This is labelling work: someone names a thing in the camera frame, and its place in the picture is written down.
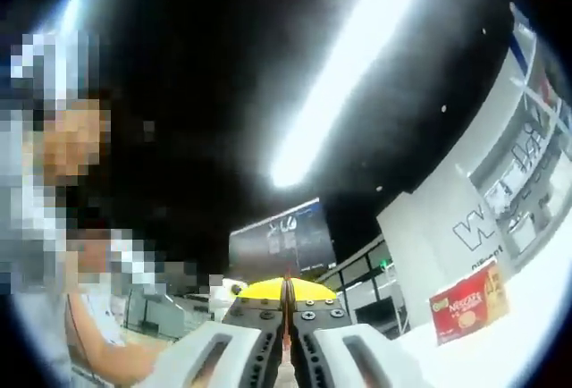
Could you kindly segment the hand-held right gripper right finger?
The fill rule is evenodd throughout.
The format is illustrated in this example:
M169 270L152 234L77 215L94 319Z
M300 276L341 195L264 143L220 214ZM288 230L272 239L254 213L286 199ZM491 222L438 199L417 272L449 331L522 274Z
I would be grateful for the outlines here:
M368 324L353 324L336 293L285 280L285 333L300 387L424 387L418 362Z

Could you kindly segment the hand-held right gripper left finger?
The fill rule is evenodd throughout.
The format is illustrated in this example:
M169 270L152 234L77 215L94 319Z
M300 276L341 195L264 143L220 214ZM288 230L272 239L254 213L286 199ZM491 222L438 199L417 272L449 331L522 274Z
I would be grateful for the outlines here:
M285 279L244 284L221 322L163 350L144 387L272 387L282 363Z

